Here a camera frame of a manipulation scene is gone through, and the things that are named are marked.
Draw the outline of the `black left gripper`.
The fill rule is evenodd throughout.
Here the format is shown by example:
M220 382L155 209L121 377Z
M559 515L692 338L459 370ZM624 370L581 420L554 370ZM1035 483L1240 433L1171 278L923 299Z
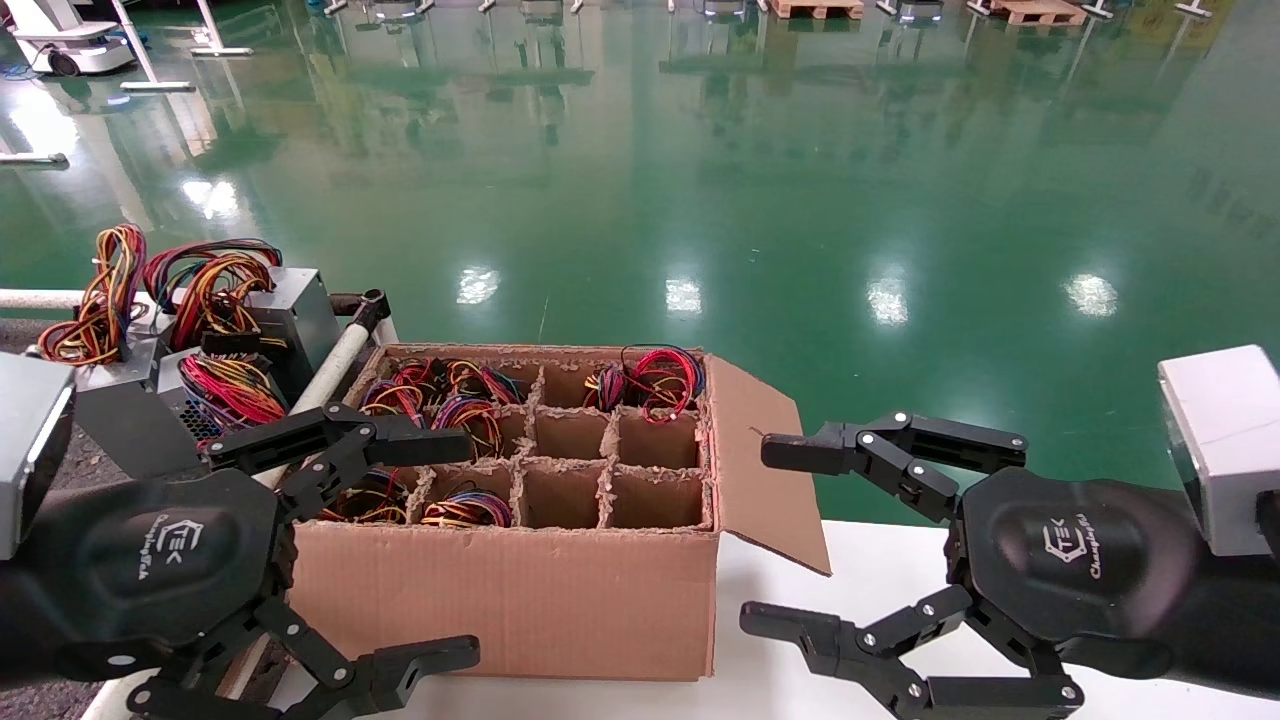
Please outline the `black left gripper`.
M198 479L56 492L26 539L26 682L151 669L131 693L131 711L147 719L356 719L403 708L425 676L477 665L477 638L346 659L285 602L292 524L317 518L375 466L462 462L472 452L466 430L332 404L228 436ZM283 711L218 693L261 637L316 682Z

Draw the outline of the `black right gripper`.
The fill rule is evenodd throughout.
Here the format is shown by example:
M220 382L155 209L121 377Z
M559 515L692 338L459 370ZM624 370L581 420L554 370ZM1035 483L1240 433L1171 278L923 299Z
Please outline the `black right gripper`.
M948 575L978 600L947 585L869 626L756 601L740 610L742 632L795 644L812 674L860 685L893 717L1068 719L1084 692L1061 660L1130 679L1174 670L1169 623L1201 560L1178 492L1039 477L1021 469L1020 436L901 411L765 434L762 462L854 474L929 521L955 518ZM959 484L934 465L995 474L957 501ZM963 624L1027 675L923 676L904 662Z

